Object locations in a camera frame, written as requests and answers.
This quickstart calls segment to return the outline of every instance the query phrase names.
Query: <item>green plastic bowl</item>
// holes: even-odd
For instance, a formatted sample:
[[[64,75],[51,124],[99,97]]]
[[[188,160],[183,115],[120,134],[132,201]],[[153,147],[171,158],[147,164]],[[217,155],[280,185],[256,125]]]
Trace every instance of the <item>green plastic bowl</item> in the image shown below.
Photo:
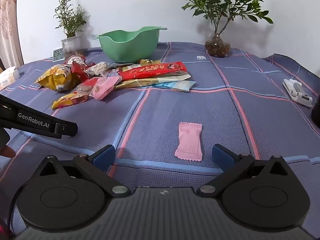
[[[103,52],[115,62],[134,63],[148,59],[157,47],[159,31],[167,28],[146,26],[135,32],[123,30],[99,35]]]

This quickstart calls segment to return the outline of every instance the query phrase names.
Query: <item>digital clock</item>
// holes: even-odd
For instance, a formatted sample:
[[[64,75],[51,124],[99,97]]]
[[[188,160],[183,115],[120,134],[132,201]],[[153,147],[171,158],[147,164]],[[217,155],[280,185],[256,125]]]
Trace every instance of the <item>digital clock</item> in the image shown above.
[[[56,61],[63,60],[63,59],[64,59],[63,48],[56,49],[53,51],[52,62],[56,62]]]

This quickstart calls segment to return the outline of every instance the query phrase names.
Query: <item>pink candy wrapper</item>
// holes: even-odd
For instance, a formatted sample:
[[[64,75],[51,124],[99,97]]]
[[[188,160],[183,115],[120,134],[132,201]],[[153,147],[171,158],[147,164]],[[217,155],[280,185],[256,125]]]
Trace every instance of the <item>pink candy wrapper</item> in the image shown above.
[[[91,94],[94,99],[102,100],[108,95],[114,88],[119,77],[101,77],[91,90]]]
[[[179,123],[179,146],[174,156],[182,160],[202,161],[200,133],[202,124],[191,122]]]

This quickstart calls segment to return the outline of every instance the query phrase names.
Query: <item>blue gripper pad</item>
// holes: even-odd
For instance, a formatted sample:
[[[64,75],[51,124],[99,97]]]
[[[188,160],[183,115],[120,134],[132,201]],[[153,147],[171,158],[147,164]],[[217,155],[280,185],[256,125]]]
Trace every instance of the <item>blue gripper pad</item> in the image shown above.
[[[222,171],[226,171],[236,164],[240,157],[220,144],[215,144],[212,148],[212,161],[216,163]]]
[[[107,171],[107,169],[115,162],[115,159],[116,150],[111,144],[108,144],[88,157],[88,160],[92,165],[103,172]]]

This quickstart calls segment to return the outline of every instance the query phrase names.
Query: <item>human hand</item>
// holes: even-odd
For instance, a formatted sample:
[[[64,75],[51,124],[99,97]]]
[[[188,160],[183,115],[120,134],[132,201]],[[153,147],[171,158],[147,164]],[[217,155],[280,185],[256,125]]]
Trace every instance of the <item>human hand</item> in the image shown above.
[[[0,155],[8,158],[13,158],[16,156],[16,152],[11,147],[6,145],[0,152]]]

